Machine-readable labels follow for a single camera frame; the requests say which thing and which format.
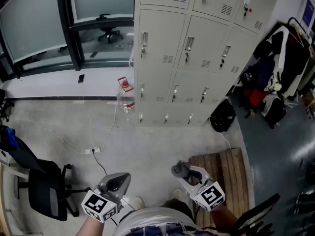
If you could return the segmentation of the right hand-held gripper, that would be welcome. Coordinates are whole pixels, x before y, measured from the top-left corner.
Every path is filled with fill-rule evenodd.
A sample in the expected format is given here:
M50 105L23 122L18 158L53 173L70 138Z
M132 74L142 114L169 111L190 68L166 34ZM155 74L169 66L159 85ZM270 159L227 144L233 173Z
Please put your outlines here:
M207 211L212 211L224 203L224 191L204 168L191 165L189 173L190 177L181 177L177 180L197 205Z

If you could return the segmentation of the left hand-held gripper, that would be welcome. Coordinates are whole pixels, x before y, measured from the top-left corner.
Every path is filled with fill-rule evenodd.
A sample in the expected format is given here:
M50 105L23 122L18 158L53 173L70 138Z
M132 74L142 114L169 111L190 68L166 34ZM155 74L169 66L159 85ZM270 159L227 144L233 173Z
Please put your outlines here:
M122 197L131 182L130 173L114 173L105 176L99 184L89 190L81 206L86 215L104 223L121 210Z

